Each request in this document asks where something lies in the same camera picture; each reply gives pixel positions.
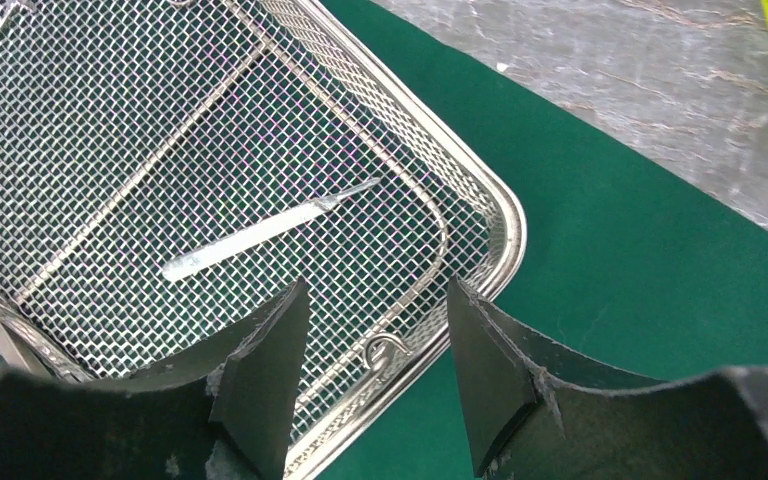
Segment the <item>steel scalpel handle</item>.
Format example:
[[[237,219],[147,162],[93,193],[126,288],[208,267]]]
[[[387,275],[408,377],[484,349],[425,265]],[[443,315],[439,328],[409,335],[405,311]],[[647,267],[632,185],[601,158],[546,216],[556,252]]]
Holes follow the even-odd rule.
[[[175,257],[162,266],[161,274],[165,280],[170,282],[183,280],[313,221],[333,211],[349,197],[363,193],[377,186],[380,182],[380,177],[371,177],[338,193],[310,199],[258,221],[249,227]]]

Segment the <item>green surgical cloth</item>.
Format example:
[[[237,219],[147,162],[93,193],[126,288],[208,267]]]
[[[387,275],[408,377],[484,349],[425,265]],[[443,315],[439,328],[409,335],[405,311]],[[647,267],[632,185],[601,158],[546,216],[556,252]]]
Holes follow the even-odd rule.
[[[526,244],[486,300],[663,381],[768,365],[768,232],[370,1],[318,1],[503,181]],[[312,479],[480,479],[448,345]]]

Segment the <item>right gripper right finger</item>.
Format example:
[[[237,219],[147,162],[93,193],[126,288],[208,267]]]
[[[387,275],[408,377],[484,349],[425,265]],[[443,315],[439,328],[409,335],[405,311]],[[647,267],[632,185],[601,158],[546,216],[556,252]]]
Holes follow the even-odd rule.
[[[675,381],[573,350],[460,279],[447,320],[480,479],[768,479],[768,365]]]

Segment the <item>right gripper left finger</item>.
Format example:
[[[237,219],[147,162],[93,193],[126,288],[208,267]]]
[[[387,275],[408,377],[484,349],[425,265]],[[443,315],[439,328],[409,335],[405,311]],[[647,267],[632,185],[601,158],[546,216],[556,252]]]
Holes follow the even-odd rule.
[[[310,318],[298,279],[121,379],[0,366],[0,479],[279,479]]]

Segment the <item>metal mesh instrument tray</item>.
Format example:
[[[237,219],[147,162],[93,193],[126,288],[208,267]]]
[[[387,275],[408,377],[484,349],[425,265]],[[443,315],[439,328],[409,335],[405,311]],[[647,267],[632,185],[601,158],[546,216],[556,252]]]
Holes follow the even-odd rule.
[[[35,1],[0,34],[0,363],[115,378],[303,278],[284,475],[312,479],[447,348],[458,277],[495,297],[519,201],[318,1]],[[190,277],[175,257],[371,177]]]

